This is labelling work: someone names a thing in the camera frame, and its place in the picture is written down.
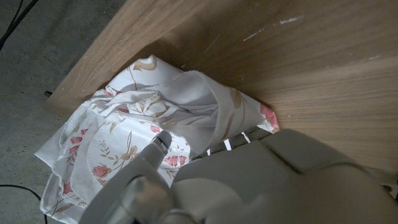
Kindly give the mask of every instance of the crumpled cloth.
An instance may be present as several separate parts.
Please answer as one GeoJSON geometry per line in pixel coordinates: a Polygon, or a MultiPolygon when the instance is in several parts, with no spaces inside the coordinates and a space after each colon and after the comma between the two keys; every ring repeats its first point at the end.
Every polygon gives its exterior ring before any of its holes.
{"type": "Polygon", "coordinates": [[[77,223],[161,130],[172,133],[172,144],[158,172],[171,185],[191,150],[201,154],[255,125],[279,130],[275,113],[244,93],[155,56],[140,59],[80,105],[35,153],[52,169],[40,209],[77,223]]]}

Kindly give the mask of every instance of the wooden board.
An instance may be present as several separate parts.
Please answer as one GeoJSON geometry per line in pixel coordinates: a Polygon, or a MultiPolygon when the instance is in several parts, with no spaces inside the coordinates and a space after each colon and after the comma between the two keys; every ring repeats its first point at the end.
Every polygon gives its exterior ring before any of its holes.
{"type": "Polygon", "coordinates": [[[47,108],[70,114],[118,71],[154,54],[267,103],[282,128],[364,166],[398,172],[397,1],[184,1],[173,7],[189,14],[156,11],[160,19],[142,14],[110,27],[135,12],[137,2],[123,6],[47,108]],[[154,18],[149,30],[137,25],[154,18]]]}

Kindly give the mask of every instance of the scratch mark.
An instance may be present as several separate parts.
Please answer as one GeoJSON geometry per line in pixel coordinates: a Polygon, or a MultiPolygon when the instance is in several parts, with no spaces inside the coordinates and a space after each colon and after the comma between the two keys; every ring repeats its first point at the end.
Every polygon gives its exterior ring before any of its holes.
{"type": "Polygon", "coordinates": [[[375,57],[369,57],[369,60],[377,59],[377,58],[379,58],[379,57],[380,57],[380,55],[375,56],[375,57]]]}
{"type": "Polygon", "coordinates": [[[290,19],[285,20],[285,21],[279,21],[279,23],[282,25],[282,24],[285,24],[285,23],[288,23],[288,22],[297,21],[297,20],[302,19],[302,18],[304,18],[304,15],[301,15],[301,16],[298,16],[298,17],[293,17],[293,18],[290,18],[290,19]]]}
{"type": "Polygon", "coordinates": [[[243,39],[243,42],[249,40],[250,38],[254,37],[255,35],[259,34],[261,31],[263,31],[265,28],[262,28],[260,30],[258,30],[257,32],[253,33],[252,35],[250,35],[249,37],[246,37],[245,39],[243,39]]]}
{"type": "Polygon", "coordinates": [[[243,42],[249,40],[250,38],[254,37],[255,35],[257,35],[257,33],[253,33],[253,34],[250,35],[249,37],[246,37],[245,39],[243,39],[243,42]]]}
{"type": "Polygon", "coordinates": [[[204,51],[204,53],[206,53],[210,49],[210,47],[213,46],[213,44],[216,42],[216,40],[218,39],[219,36],[220,36],[219,34],[216,36],[216,38],[213,40],[213,42],[210,44],[210,46],[204,51]]]}

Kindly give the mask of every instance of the wooden panel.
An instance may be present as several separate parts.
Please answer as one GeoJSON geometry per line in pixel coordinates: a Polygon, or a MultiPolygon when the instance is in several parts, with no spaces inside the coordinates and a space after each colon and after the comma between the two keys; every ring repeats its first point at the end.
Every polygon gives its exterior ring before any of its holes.
{"type": "MultiPolygon", "coordinates": [[[[267,103],[282,128],[315,137],[364,166],[398,172],[397,1],[214,0],[201,7],[131,57],[102,53],[118,63],[106,63],[108,72],[88,72],[99,81],[85,96],[137,58],[155,54],[267,103]]],[[[89,51],[85,55],[96,57],[89,51]]],[[[49,105],[76,108],[84,97],[75,90],[61,98],[57,89],[49,105]]]]}

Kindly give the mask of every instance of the floral pattern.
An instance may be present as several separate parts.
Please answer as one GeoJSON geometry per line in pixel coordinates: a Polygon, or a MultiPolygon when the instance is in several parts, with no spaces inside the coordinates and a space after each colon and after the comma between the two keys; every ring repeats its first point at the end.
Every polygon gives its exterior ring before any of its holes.
{"type": "Polygon", "coordinates": [[[275,112],[264,105],[260,105],[260,113],[266,116],[266,120],[270,122],[271,126],[279,130],[278,120],[276,119],[275,112]]]}
{"type": "Polygon", "coordinates": [[[186,156],[169,156],[166,157],[163,161],[165,161],[168,165],[176,168],[178,165],[178,159],[180,159],[180,167],[185,164],[186,156]]]}
{"type": "Polygon", "coordinates": [[[68,194],[68,193],[70,193],[70,192],[72,192],[72,188],[70,187],[70,182],[68,182],[67,184],[65,184],[64,186],[63,186],[63,194],[68,194]]]}
{"type": "Polygon", "coordinates": [[[156,126],[153,126],[153,125],[150,126],[150,130],[155,132],[155,133],[159,133],[160,132],[160,128],[158,128],[156,126]]]}
{"type": "Polygon", "coordinates": [[[81,135],[85,135],[88,129],[82,129],[80,130],[81,135]]]}
{"type": "Polygon", "coordinates": [[[101,164],[100,166],[96,166],[93,169],[93,174],[96,177],[103,178],[112,172],[112,169],[107,168],[106,165],[101,164]]]}
{"type": "Polygon", "coordinates": [[[81,142],[81,140],[83,140],[82,137],[72,137],[72,138],[70,139],[70,142],[71,142],[72,144],[77,144],[77,143],[81,142]]]}

